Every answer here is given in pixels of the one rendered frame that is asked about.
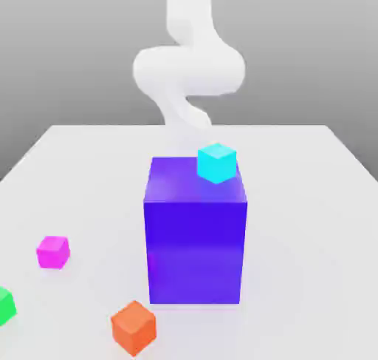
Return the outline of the small orange cube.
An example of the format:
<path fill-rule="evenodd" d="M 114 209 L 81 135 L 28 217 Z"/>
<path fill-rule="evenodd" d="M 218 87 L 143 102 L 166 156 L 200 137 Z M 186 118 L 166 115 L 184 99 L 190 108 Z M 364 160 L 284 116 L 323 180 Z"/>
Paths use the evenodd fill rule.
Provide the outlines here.
<path fill-rule="evenodd" d="M 111 317 L 112 335 L 128 354 L 135 357 L 157 337 L 155 315 L 138 301 L 132 301 Z"/>

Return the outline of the small green cube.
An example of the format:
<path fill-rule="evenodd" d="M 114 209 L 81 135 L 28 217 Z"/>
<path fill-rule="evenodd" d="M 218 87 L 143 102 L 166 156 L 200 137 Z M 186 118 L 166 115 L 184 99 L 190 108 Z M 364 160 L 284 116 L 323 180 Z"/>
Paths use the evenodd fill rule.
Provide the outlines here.
<path fill-rule="evenodd" d="M 0 326 L 17 314 L 13 295 L 8 289 L 0 287 Z"/>

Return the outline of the small cyan cube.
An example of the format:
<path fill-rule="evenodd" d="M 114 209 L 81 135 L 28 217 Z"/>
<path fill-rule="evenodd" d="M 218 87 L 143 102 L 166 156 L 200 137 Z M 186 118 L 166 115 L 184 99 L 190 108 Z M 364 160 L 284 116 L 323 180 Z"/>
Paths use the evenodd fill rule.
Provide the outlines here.
<path fill-rule="evenodd" d="M 220 143 L 201 148 L 197 152 L 197 174 L 219 184 L 236 175 L 236 150 Z"/>

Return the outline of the small magenta cube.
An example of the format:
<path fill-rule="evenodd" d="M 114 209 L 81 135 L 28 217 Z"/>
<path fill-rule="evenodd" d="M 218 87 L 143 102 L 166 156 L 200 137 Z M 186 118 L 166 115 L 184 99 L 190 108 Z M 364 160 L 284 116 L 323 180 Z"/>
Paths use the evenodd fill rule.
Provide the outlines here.
<path fill-rule="evenodd" d="M 36 248 L 38 264 L 44 269 L 62 269 L 69 256 L 70 248 L 67 237 L 45 236 Z"/>

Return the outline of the large purple box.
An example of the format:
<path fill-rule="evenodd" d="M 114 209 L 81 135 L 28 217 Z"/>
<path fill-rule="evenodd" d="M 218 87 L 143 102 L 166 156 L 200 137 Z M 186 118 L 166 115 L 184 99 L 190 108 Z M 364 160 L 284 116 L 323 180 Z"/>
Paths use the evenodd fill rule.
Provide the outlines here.
<path fill-rule="evenodd" d="M 152 304 L 236 305 L 247 223 L 241 174 L 214 184 L 194 157 L 153 157 L 143 200 Z"/>

